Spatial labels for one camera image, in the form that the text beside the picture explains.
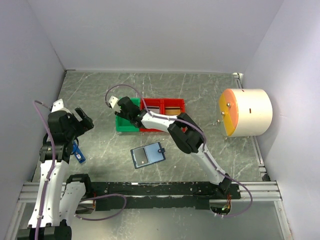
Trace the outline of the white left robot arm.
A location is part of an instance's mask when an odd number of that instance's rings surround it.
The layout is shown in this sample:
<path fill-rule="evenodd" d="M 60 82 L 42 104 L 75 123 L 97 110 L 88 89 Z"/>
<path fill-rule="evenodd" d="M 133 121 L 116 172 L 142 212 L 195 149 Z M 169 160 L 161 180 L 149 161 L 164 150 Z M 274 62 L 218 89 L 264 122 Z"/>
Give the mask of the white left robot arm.
<path fill-rule="evenodd" d="M 70 240 L 72 220 L 81 199 L 93 195 L 88 174 L 70 175 L 63 183 L 70 157 L 75 153 L 74 142 L 94 127 L 80 107 L 75 112 L 80 120 L 64 106 L 62 99 L 50 107 L 39 151 L 41 176 L 36 202 L 27 228 L 17 233 L 19 240 Z"/>

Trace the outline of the blue leather card holder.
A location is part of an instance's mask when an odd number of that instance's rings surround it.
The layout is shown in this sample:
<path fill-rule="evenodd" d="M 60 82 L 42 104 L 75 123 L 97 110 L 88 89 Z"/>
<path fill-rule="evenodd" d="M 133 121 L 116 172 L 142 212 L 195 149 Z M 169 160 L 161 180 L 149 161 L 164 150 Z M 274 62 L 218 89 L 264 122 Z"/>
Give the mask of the blue leather card holder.
<path fill-rule="evenodd" d="M 145 153 L 148 158 L 148 163 L 142 165 L 141 167 L 136 166 L 136 162 L 135 162 L 135 158 L 134 158 L 134 154 L 133 154 L 133 150 L 138 149 L 138 148 L 144 148 Z M 134 165 L 135 169 L 140 169 L 140 168 L 164 161 L 166 159 L 165 152 L 166 152 L 165 148 L 162 147 L 160 142 L 155 142 L 152 144 L 140 146 L 140 147 L 137 147 L 137 148 L 130 150 L 133 165 Z"/>

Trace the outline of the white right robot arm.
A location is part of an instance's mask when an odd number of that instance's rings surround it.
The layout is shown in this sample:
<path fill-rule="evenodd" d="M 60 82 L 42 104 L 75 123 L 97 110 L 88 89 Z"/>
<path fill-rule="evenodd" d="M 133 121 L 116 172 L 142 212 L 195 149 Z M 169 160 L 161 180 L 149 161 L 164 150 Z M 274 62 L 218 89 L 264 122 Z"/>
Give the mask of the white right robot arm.
<path fill-rule="evenodd" d="M 156 129 L 169 133 L 180 151 L 193 156 L 206 173 L 212 186 L 212 193 L 223 199 L 230 192 L 230 176 L 218 165 L 207 147 L 204 132 L 190 116 L 182 112 L 179 115 L 164 115 L 140 109 L 129 97 L 118 99 L 111 97 L 108 101 L 115 114 L 128 120 L 137 128 Z"/>

